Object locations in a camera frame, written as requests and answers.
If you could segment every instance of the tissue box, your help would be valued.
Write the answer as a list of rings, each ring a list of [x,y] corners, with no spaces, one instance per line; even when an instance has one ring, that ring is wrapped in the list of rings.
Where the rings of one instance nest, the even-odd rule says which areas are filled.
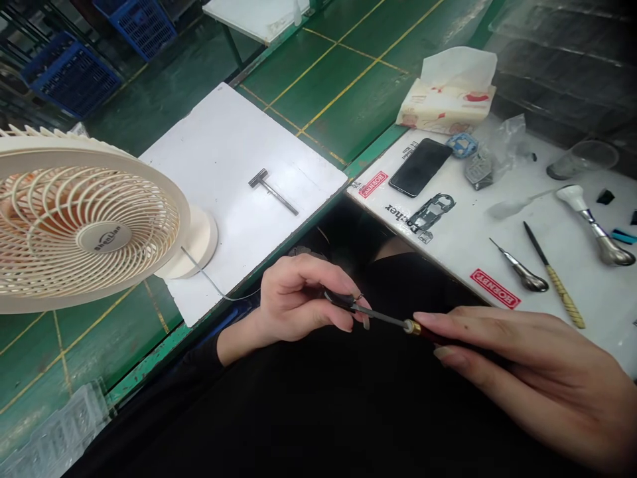
[[[486,118],[496,93],[467,91],[454,86],[429,86],[418,78],[400,107],[396,124],[454,135],[472,132]]]

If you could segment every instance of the metal spoon-shaped tool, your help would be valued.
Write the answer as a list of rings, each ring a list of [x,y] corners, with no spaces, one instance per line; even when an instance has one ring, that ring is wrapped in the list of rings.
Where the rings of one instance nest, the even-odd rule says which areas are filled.
[[[511,265],[513,266],[513,270],[516,272],[516,274],[519,275],[522,286],[525,289],[530,290],[531,292],[546,292],[549,289],[549,284],[544,279],[542,279],[541,277],[537,277],[535,274],[529,271],[520,263],[520,261],[515,259],[515,257],[502,249],[499,245],[497,245],[493,239],[489,238],[489,240],[496,245],[500,252],[503,253],[504,257],[506,257],[507,260],[511,263]]]
[[[582,189],[582,186],[568,185],[558,189],[555,192],[555,196],[566,202],[577,214],[582,216],[586,222],[589,223],[589,226],[593,229],[595,240],[597,241],[599,258],[604,264],[610,266],[631,266],[634,264],[635,256],[615,244],[606,231],[597,224],[591,210],[584,201],[583,193],[584,189]]]

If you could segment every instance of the wooden handle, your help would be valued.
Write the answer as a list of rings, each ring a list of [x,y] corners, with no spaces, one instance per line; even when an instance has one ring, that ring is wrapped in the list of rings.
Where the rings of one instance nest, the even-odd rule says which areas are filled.
[[[549,273],[549,277],[551,278],[551,281],[553,281],[553,284],[555,285],[557,293],[559,294],[559,298],[562,299],[562,303],[564,304],[564,308],[566,309],[566,312],[569,314],[569,317],[571,318],[575,326],[578,329],[586,329],[586,324],[584,324],[584,319],[582,318],[582,315],[579,313],[579,310],[577,310],[577,307],[575,307],[575,304],[573,303],[573,299],[571,299],[571,296],[569,295],[569,293],[566,292],[566,289],[564,288],[562,281],[559,279],[559,277],[557,277],[557,274],[555,273],[555,271],[553,270],[551,266],[546,266],[546,270]]]

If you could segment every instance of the black clothing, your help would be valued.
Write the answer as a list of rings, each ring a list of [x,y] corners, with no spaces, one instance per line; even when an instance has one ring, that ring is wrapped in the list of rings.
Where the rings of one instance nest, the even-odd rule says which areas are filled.
[[[398,318],[444,312],[439,274],[402,254],[373,263],[362,290]],[[581,476],[432,350],[372,319],[370,331],[324,327],[223,369],[211,339],[123,407],[65,477]]]

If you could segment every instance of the hand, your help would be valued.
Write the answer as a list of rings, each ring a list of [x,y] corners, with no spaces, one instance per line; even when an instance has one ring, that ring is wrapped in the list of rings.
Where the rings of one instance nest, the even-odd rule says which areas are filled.
[[[612,356],[562,320],[491,307],[416,312],[414,319],[511,360],[504,370],[462,347],[434,352],[535,439],[599,471],[634,465],[637,386]]]
[[[351,313],[327,299],[315,298],[318,290],[312,289],[321,286],[360,297],[360,290],[343,269],[309,254],[282,257],[265,271],[261,281],[261,307],[253,317],[253,324],[266,345],[280,340],[298,341],[324,325],[352,331]],[[363,297],[358,303],[369,307]],[[368,320],[360,312],[354,317],[360,322]]]

